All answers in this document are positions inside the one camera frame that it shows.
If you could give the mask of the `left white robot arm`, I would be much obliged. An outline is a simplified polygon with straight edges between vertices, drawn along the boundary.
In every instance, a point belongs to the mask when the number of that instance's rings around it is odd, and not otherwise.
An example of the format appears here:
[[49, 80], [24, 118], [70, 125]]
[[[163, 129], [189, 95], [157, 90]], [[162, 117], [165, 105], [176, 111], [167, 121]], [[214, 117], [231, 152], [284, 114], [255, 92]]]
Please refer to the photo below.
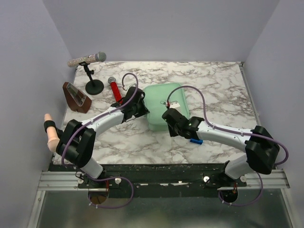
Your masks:
[[104, 168], [92, 157], [96, 137], [132, 117], [148, 114], [144, 97], [143, 90], [131, 86], [121, 104], [116, 102], [99, 116], [82, 122], [75, 119], [69, 121], [64, 131], [60, 132], [55, 152], [89, 175], [89, 182], [94, 187], [102, 187], [105, 183]]

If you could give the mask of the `mint green medicine case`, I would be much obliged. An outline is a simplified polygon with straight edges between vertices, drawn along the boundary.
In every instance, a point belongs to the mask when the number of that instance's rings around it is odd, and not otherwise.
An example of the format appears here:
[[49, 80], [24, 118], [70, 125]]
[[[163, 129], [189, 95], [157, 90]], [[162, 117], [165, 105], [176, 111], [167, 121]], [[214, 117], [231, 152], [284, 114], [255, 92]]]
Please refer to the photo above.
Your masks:
[[144, 104], [149, 110], [147, 114], [148, 128], [154, 132], [167, 131], [168, 126], [162, 119], [162, 115], [167, 110], [166, 102], [170, 99], [170, 102], [177, 102], [180, 105], [180, 113], [186, 118], [190, 117], [190, 111], [186, 101], [184, 90], [178, 89], [173, 92], [175, 88], [180, 87], [179, 83], [166, 83], [166, 84], [155, 84], [149, 85], [144, 88]]

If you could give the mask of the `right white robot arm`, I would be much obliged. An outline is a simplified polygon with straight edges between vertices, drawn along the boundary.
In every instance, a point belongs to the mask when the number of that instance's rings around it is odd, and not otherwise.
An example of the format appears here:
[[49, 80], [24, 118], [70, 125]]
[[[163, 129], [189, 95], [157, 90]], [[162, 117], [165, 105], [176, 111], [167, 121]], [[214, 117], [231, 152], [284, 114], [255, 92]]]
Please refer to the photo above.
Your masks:
[[234, 147], [245, 154], [225, 164], [218, 180], [229, 186], [240, 176], [251, 172], [269, 175], [275, 166], [279, 153], [278, 142], [262, 126], [254, 129], [237, 129], [222, 125], [212, 126], [201, 117], [187, 119], [178, 110], [168, 109], [162, 119], [167, 123], [171, 137], [212, 141]]

